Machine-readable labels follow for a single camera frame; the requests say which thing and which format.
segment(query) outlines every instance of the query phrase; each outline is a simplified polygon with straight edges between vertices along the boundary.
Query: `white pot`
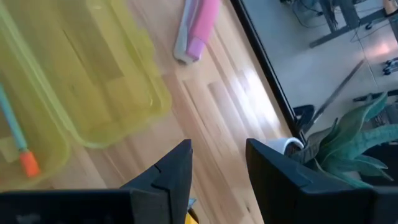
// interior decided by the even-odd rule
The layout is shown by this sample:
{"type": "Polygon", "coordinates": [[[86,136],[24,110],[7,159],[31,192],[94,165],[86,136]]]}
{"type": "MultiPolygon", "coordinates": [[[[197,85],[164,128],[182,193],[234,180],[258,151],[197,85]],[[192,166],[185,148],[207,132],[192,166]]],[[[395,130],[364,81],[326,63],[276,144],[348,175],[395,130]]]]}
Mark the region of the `white pot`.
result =
{"type": "Polygon", "coordinates": [[[275,139],[275,140],[259,139],[259,141],[281,154],[285,153],[286,147],[290,143],[294,143],[300,149],[304,148],[304,144],[297,138],[281,138],[281,139],[275,139]]]}

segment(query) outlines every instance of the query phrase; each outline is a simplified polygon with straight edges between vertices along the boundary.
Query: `orange cap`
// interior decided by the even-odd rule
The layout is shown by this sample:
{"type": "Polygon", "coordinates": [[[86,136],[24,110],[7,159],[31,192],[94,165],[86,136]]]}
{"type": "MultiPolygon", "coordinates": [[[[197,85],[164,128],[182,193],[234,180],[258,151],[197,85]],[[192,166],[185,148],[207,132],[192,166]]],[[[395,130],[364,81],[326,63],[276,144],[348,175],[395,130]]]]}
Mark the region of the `orange cap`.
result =
{"type": "Polygon", "coordinates": [[[40,174],[39,165],[37,164],[36,158],[32,152],[26,151],[19,154],[22,166],[24,167],[25,173],[28,177],[34,177],[40,174]]]}

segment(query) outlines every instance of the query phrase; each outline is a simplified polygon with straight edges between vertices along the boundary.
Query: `black object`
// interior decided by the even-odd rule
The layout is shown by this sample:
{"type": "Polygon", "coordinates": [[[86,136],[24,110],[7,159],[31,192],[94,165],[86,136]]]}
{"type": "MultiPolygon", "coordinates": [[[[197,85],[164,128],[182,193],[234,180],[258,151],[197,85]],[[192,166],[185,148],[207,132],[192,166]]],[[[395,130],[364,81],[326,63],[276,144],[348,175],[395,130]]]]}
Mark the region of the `black object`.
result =
{"type": "MultiPolygon", "coordinates": [[[[374,99],[380,97],[382,94],[383,94],[383,93],[381,93],[381,92],[380,92],[380,93],[371,93],[370,96],[371,96],[371,99],[374,100],[374,99]]],[[[369,96],[369,95],[360,96],[360,97],[354,98],[353,101],[354,101],[354,102],[366,101],[367,98],[368,98],[368,96],[369,96]]],[[[387,92],[387,96],[398,96],[398,90],[391,90],[391,91],[388,91],[388,92],[387,92]]]]}
{"type": "Polygon", "coordinates": [[[315,107],[313,105],[303,105],[293,108],[293,111],[297,118],[296,125],[299,129],[302,129],[311,121],[315,113],[315,107]]]}
{"type": "Polygon", "coordinates": [[[353,189],[279,154],[246,142],[250,181],[264,223],[395,223],[397,188],[353,189]]]}
{"type": "Polygon", "coordinates": [[[372,29],[372,27],[373,27],[373,24],[370,22],[370,23],[366,24],[365,29],[370,30],[370,29],[372,29]]]}
{"type": "Polygon", "coordinates": [[[192,181],[191,140],[115,190],[0,194],[0,223],[184,224],[192,181]]]}

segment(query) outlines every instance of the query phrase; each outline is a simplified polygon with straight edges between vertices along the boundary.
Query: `plastic storage container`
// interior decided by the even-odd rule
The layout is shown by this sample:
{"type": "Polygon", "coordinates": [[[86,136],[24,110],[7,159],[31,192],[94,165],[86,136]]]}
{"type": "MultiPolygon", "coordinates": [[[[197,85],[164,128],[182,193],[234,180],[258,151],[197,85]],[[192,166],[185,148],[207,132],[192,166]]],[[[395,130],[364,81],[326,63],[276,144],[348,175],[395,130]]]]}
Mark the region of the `plastic storage container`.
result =
{"type": "Polygon", "coordinates": [[[0,47],[0,82],[42,169],[28,179],[19,161],[0,160],[0,189],[64,165],[67,133],[105,147],[170,108],[153,46],[124,1],[2,0],[0,47]]]}

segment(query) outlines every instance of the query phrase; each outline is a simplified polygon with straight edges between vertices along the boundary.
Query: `black frame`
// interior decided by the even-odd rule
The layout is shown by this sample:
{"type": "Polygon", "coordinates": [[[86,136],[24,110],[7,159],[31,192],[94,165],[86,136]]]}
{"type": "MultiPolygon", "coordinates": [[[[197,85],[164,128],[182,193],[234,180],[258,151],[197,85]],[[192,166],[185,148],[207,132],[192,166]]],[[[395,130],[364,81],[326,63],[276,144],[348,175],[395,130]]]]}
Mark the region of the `black frame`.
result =
{"type": "Polygon", "coordinates": [[[238,15],[240,23],[243,26],[244,32],[248,37],[249,43],[253,48],[254,53],[256,54],[262,71],[264,72],[267,81],[271,86],[271,90],[275,95],[280,110],[282,111],[282,114],[286,120],[287,126],[289,127],[294,137],[300,139],[302,142],[305,142],[304,133],[297,127],[297,119],[294,115],[294,111],[287,101],[285,93],[283,92],[283,89],[267,56],[267,52],[264,46],[261,44],[260,38],[256,30],[254,29],[254,26],[249,18],[248,13],[246,12],[246,8],[244,7],[242,0],[231,0],[231,3],[234,7],[236,14],[238,15]]]}

